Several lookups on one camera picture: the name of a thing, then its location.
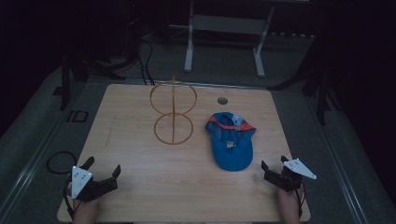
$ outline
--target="gray floor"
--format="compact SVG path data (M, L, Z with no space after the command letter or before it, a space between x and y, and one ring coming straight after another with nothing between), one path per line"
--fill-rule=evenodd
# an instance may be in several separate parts
M251 48L246 47L197 44L192 71L184 73L185 45L153 43L148 67L155 80L175 76L190 83L265 89L295 74L311 42L269 36L262 53L264 78L256 76ZM149 45L144 44L142 59L148 55ZM50 173L46 161L62 150L79 155L108 84L143 84L137 66L118 74L127 79L115 81L92 72L87 83L72 80L72 101L65 111L59 111L60 97L52 95L60 85L60 70L43 82L0 140L1 223L59 223L60 186L66 176ZM312 216L306 223L396 223L395 208L346 115L331 105L325 114L327 125L321 126L315 117L317 99L304 97L303 85L302 81L272 94L293 158L303 160L318 176L304 180ZM66 122L71 110L89 112L88 120ZM69 165L63 160L57 168Z

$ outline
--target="baseball cap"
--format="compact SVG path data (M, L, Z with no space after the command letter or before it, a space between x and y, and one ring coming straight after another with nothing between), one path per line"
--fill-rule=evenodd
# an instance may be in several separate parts
M241 171L251 164L251 137L256 129L243 118L230 112L216 113L205 129L211 135L213 157L221 169Z

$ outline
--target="gold wire ring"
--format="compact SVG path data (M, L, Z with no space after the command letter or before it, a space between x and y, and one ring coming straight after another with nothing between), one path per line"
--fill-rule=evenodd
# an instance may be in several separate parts
M172 99L173 102L172 102L172 103L173 103L173 104L175 103L175 99L174 99L174 96L175 96L175 83L183 84L183 85L189 87L189 88L194 92L194 96L195 96L194 104L191 106L190 109L186 110L186 111L183 112L183 113L178 113L178 114L179 114L179 115L185 115L185 114L189 113L190 111L192 111L192 109L193 109L193 108L195 107L195 105L197 104L198 95L197 95L196 90L195 90L191 85L189 85L189 84L187 84L187 83L185 83L185 82L174 81L174 80L165 81L164 83L158 84L158 85L156 85L154 88L152 88L151 92L149 93L149 102L151 103L151 106L152 106L158 113L160 113L160 114L162 114L162 115L165 115L165 114L166 114L166 115L169 115L169 113L163 113L161 110L157 109L157 107L154 106L154 103L152 103L152 94L155 92L155 90L157 90L157 88L161 87L163 84L166 84L166 83L172 83L172 95L173 95L173 99Z
M161 139L161 137L157 134L157 124L158 124L158 122L160 121L160 119L162 119L162 118L165 117L165 116L170 116L170 117L173 117L173 119L174 119L174 120L173 120L173 125L174 125L174 127L173 127L172 142L171 142L171 143L170 143L170 142L166 142L165 140ZM184 114L176 114L176 116L183 116L184 118L186 118L186 119L190 122L190 126L191 126L190 134L189 134L189 136L187 136L184 140L182 140L182 141L180 141L180 142L175 142L175 114L173 114L173 113L164 114L164 115L160 116L160 117L155 121L155 124L154 124L154 134L155 134L155 136L158 138L158 140L160 140L161 142L163 142L163 143L165 143L165 144L168 144L168 145L179 145L179 144L182 144L182 143L186 142L187 140L189 140L189 138L192 136L192 133L193 133L193 131L194 131L194 126L193 126L193 124L192 124L191 119L189 119L189 117L187 117L187 116L184 115Z
M177 113L176 110L175 110L175 82L176 82L176 83L181 83L181 84L183 84L183 85L185 85L185 86L188 86L188 87L194 92L194 95L195 95L194 104L192 105L192 107L191 107L190 109L188 109L187 111L185 111L185 112L183 112L183 113ZM152 94L155 92L155 90L157 90L157 88L161 87L161 86L162 86L163 84L165 84L165 83L172 83L172 112L171 112L171 113L166 113L166 114L163 113L161 110L157 109L157 108L154 106L154 103L152 103ZM155 121L155 124L154 124L154 134L155 134L155 136L158 138L158 140L160 140L161 142L163 142L163 143L165 143L165 144L168 144L168 145L178 145L178 144L182 144L182 143L186 142L187 140L189 140L189 138L192 136L192 133L193 133L193 130L194 130L194 126L193 126L193 124L192 124L191 119L189 119L185 114L189 113L189 112L195 107L195 105L196 105L196 103L197 103L197 98L198 98L197 92L195 91L195 89L194 89L191 85L189 85L189 84L187 84L187 83L184 83L184 82L175 81L175 77L173 77L173 79L172 79L171 81L165 81L165 82L162 83L162 84L156 85L156 86L151 90L151 92L149 93L149 102L151 103L151 106L152 106L158 113L162 114L162 115ZM172 126L172 143L169 143L169 142L164 141L164 140L161 139L161 137L157 134L157 124L158 124L158 122L160 121L160 119L162 119L162 118L165 117L165 116L172 117L172 121L173 121L173 122L172 122L172 125L173 125L173 126ZM189 136L187 136L187 138L185 138L184 140L182 140L182 141L180 141L180 142L175 142L175 118L176 118L177 116L183 116L184 118L186 118L186 119L189 121L190 126L191 126L191 132L190 132Z

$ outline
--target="human hand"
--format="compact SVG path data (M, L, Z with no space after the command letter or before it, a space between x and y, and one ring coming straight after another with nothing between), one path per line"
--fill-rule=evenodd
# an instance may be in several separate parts
M79 200L73 200L74 224L92 224L95 221L100 198L84 203Z
M303 188L298 190L300 197L303 195ZM286 224L300 223L300 199L294 190L286 192L283 189L277 189L277 198L279 202L280 214Z

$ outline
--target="white metal stand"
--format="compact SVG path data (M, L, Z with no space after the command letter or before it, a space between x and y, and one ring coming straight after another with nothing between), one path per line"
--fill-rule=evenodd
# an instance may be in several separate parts
M254 62L256 63L257 76L264 77L264 68L262 66L262 45L268 33L268 28L275 7L271 7L265 21L240 19L230 17L216 17L206 15L194 15L193 0L190 0L190 19L189 19L189 43L187 46L186 62L184 71L190 72L192 68L193 42L192 35L194 30L207 30L218 32L229 32L238 34L260 35L259 44L253 48Z

